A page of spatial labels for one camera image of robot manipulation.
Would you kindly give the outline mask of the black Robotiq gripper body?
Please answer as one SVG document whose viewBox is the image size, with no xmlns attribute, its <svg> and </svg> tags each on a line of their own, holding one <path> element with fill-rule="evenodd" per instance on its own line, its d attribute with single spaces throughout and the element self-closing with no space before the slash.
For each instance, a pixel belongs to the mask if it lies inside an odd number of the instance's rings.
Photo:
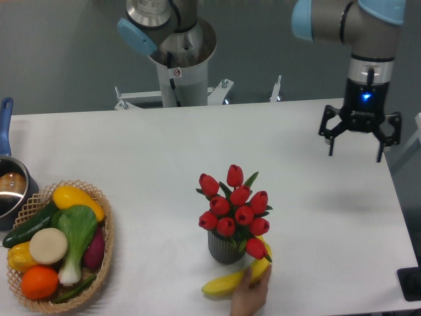
<svg viewBox="0 0 421 316">
<path fill-rule="evenodd" d="M 371 86 L 347 80 L 343 106 L 339 111 L 345 130 L 363 133 L 380 133 L 385 120 L 384 105 L 389 82 Z"/>
</svg>

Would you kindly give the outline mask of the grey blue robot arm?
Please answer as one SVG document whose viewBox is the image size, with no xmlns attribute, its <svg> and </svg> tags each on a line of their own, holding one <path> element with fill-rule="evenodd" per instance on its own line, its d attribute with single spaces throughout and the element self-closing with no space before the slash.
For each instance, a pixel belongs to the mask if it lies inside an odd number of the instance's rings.
<svg viewBox="0 0 421 316">
<path fill-rule="evenodd" d="M 401 114 L 385 114 L 404 1 L 298 1 L 291 28 L 301 39 L 351 46 L 341 108 L 326 106 L 319 134 L 330 144 L 343 132 L 373 134 L 384 149 L 401 139 Z M 196 1 L 128 1 L 117 24 L 120 37 L 148 56 L 159 75 L 165 107 L 207 105 L 208 61 L 216 49 L 213 27 Z"/>
</svg>

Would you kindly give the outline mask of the person's hand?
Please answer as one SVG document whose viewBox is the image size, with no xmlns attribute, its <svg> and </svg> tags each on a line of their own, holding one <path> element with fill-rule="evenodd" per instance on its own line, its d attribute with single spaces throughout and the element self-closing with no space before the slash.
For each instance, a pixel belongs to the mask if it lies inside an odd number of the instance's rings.
<svg viewBox="0 0 421 316">
<path fill-rule="evenodd" d="M 239 285 L 234 290 L 231 299 L 231 316 L 254 315 L 266 303 L 268 284 L 272 272 L 269 265 L 262 274 L 262 278 L 251 284 L 252 269 L 246 268 Z"/>
</svg>

